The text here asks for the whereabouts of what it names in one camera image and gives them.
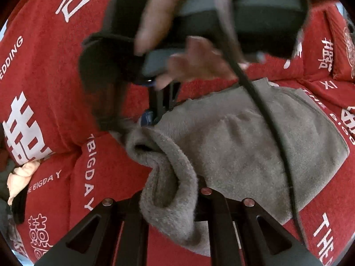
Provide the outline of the person's right hand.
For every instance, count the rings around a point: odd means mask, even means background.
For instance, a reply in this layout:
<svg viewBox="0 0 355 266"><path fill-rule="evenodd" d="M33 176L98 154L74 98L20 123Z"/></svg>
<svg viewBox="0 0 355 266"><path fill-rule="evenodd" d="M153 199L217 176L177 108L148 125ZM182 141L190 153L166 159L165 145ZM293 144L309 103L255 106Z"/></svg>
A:
<svg viewBox="0 0 355 266"><path fill-rule="evenodd" d="M137 55L152 50L166 36L181 1L148 1L135 38ZM162 90L173 81L191 82L196 79L234 80L235 75L210 41L190 36L187 38L185 52L169 57L167 71L156 78L155 89Z"/></svg>

